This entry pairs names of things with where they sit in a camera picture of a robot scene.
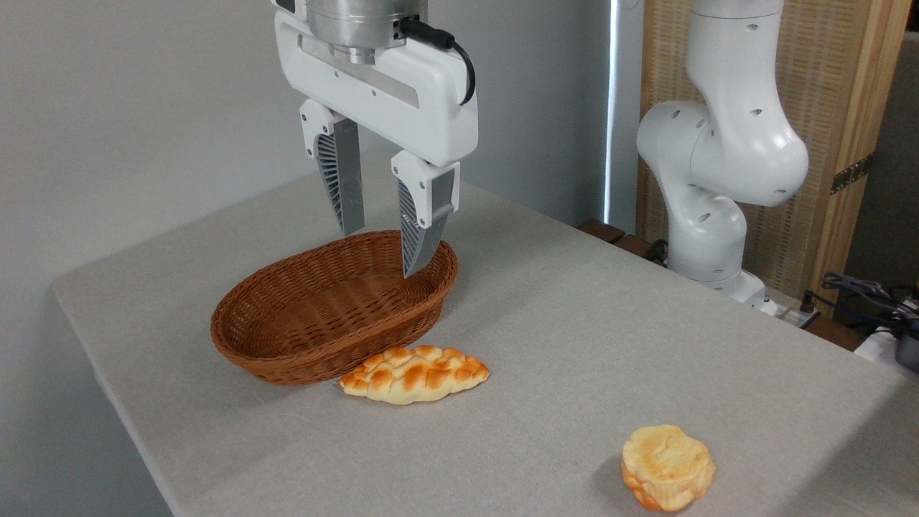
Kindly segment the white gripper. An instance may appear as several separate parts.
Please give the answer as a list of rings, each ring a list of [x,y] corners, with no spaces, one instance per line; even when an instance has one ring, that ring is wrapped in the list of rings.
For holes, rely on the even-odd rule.
[[[417,274],[459,208],[457,161],[478,145],[466,63],[456,50],[403,33],[405,19],[426,23],[426,1],[276,1],[275,7],[282,70],[292,88],[311,98],[301,107],[307,156],[316,161],[344,235],[365,225],[358,124],[404,149],[391,170],[399,181],[403,275]]]

